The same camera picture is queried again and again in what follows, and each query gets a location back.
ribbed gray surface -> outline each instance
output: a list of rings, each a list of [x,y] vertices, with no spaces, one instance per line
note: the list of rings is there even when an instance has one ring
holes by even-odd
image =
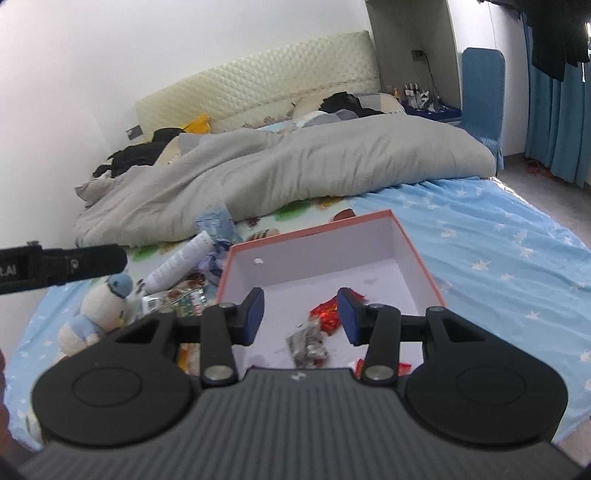
[[[549,444],[492,453],[440,440],[394,392],[360,385],[349,370],[293,375],[251,370],[205,392],[156,440],[113,451],[55,444],[22,471],[31,480],[564,480],[579,470]]]

yellow bag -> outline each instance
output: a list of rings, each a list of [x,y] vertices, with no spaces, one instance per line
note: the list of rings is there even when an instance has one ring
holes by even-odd
[[[203,115],[199,115],[188,125],[181,128],[188,134],[208,134],[212,130],[212,127],[209,125],[210,120],[210,116],[207,113],[204,113]]]

pink box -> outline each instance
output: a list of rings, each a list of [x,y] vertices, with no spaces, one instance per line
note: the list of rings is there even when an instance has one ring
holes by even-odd
[[[341,287],[402,314],[424,315],[445,302],[410,238],[390,210],[285,233],[230,249],[217,300],[241,303],[253,287],[265,292],[265,315],[255,342],[235,346],[241,375],[252,365],[293,368],[286,339],[308,322],[309,311]],[[365,357],[342,327],[326,337],[328,368]],[[420,343],[403,343],[400,361],[413,369],[423,362]]]

gray comforter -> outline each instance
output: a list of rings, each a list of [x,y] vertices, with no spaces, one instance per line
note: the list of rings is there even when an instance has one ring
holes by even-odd
[[[76,236],[81,246],[178,241],[222,202],[239,221],[295,200],[494,174],[491,152],[464,130],[418,117],[377,115],[286,134],[240,129],[202,137],[170,165],[113,179],[78,218]]]

gray floor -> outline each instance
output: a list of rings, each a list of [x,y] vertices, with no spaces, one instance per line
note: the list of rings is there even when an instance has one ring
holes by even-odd
[[[505,157],[505,170],[497,176],[530,204],[570,229],[591,247],[591,195],[560,180],[529,176],[526,166],[523,155]],[[584,421],[559,446],[581,465],[591,462],[591,421]]]
[[[498,178],[530,204],[571,230],[591,247],[591,195],[581,188],[540,175],[529,176],[523,155],[505,157]]]

